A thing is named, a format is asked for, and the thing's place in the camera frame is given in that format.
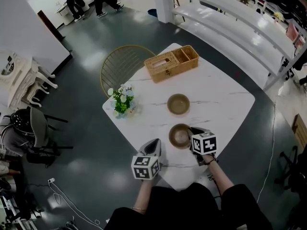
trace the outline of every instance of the white pillar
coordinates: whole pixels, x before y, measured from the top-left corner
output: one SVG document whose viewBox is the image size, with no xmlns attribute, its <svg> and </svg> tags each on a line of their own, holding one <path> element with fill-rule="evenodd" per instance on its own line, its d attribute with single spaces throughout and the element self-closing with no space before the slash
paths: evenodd
<svg viewBox="0 0 307 230">
<path fill-rule="evenodd" d="M 174 23 L 174 15 L 172 9 L 174 7 L 173 0 L 154 0 L 157 8 L 158 20 L 164 23 Z"/>
</svg>

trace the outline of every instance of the small bowl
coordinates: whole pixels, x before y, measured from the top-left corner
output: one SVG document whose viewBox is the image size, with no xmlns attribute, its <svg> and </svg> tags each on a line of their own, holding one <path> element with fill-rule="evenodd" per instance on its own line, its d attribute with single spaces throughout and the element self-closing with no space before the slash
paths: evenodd
<svg viewBox="0 0 307 230">
<path fill-rule="evenodd" d="M 190 101 L 183 94 L 174 94 L 168 99 L 167 107 L 171 113 L 181 115 L 188 111 Z"/>
<path fill-rule="evenodd" d="M 168 134 L 169 141 L 172 145 L 179 149 L 186 149 L 190 146 L 188 134 L 188 125 L 177 124 L 171 128 Z"/>
</svg>

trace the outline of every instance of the black and white marker cube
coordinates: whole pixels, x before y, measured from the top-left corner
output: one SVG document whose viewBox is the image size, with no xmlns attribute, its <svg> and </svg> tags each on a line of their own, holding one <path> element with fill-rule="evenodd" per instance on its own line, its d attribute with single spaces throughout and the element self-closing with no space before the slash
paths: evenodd
<svg viewBox="0 0 307 230">
<path fill-rule="evenodd" d="M 205 155 L 216 151 L 216 136 L 208 131 L 202 134 L 192 136 L 193 151 Z"/>
<path fill-rule="evenodd" d="M 160 170 L 159 157 L 133 156 L 131 168 L 135 179 L 152 180 Z"/>
</svg>

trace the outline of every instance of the bracelet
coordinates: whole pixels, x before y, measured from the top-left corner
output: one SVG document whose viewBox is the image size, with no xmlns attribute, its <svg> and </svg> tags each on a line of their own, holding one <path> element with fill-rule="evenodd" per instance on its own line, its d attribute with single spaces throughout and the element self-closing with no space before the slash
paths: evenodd
<svg viewBox="0 0 307 230">
<path fill-rule="evenodd" d="M 146 211 L 145 209 L 139 209 L 139 208 L 136 208 L 136 207 L 132 207 L 132 209 L 137 209 L 137 210 L 143 210 L 143 211 Z"/>
<path fill-rule="evenodd" d="M 205 162 L 205 165 L 209 165 L 212 161 L 216 161 L 215 159 L 212 159 L 209 163 Z"/>
</svg>

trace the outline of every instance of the gold metal chair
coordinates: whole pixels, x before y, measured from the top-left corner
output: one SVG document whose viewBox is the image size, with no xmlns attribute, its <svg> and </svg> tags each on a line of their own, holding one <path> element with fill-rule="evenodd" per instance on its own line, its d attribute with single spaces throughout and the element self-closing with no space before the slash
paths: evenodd
<svg viewBox="0 0 307 230">
<path fill-rule="evenodd" d="M 126 45 L 113 50 L 105 59 L 100 74 L 102 90 L 106 94 L 109 88 L 117 90 L 127 82 L 137 70 L 144 66 L 144 61 L 155 54 L 138 45 Z"/>
</svg>

